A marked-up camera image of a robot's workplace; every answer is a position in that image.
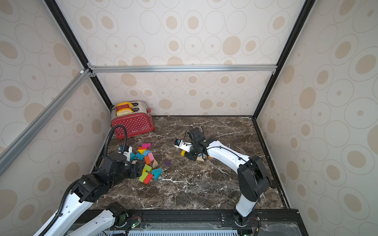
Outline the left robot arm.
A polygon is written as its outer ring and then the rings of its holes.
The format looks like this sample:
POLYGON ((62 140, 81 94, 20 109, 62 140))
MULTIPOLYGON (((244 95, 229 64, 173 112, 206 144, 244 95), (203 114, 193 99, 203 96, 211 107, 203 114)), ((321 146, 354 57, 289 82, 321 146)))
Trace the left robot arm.
MULTIPOLYGON (((37 236, 63 236, 79 217, 101 196, 125 179, 142 176, 145 162, 121 153, 111 153, 103 158, 100 169, 75 180, 64 192, 57 211, 36 232, 37 236)), ((127 211, 115 202, 72 235, 96 235, 112 226, 121 227, 127 223, 127 211)))

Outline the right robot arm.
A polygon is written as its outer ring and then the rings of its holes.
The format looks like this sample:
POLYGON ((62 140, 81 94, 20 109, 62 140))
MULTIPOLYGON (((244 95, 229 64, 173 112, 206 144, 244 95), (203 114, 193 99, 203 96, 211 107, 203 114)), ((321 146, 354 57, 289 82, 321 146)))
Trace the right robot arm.
POLYGON ((214 158, 237 174, 241 197, 234 210, 234 220, 237 225, 245 226, 262 195, 275 187, 262 159, 240 154, 212 137, 206 138, 198 127, 188 130, 186 136, 189 142, 179 139, 174 142, 182 150, 182 156, 192 161, 199 157, 214 158))

